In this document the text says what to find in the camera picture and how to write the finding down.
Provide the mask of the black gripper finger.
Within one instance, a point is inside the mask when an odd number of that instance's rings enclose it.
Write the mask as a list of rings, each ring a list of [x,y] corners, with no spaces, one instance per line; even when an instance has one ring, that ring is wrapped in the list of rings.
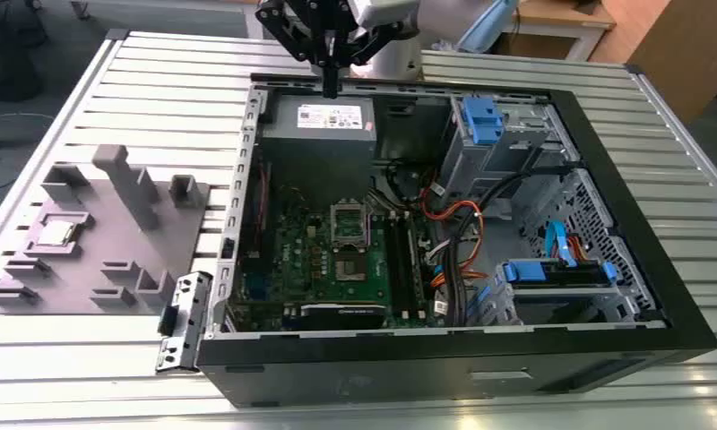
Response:
[[[419,29],[411,22],[396,21],[365,30],[359,36],[353,30],[331,30],[331,98],[341,90],[340,79],[352,66],[365,66],[371,79],[413,80],[419,75]]]
[[[308,61],[321,71],[323,96],[331,98],[331,60],[327,31],[311,30],[300,21],[287,1],[259,1],[256,17],[291,56]]]

